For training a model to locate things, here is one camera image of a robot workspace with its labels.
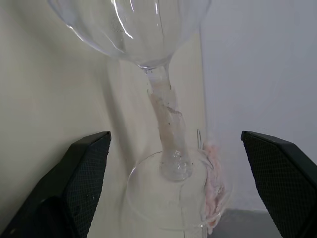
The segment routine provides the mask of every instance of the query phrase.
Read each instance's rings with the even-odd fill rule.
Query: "transparent plastic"
[[[184,231],[208,225],[212,229],[229,200],[230,186],[219,165],[206,151],[189,149],[192,174],[170,182],[162,176],[162,152],[142,160],[133,169],[126,191],[134,211],[164,230]]]
[[[48,2],[82,41],[135,63],[148,76],[163,151],[144,159],[131,172],[126,191],[131,208],[162,229],[204,225],[212,229],[230,190],[217,160],[187,148],[183,116],[168,75],[174,52],[197,29],[211,0]]]
[[[80,39],[141,67],[165,64],[198,27],[210,0],[49,0]]]

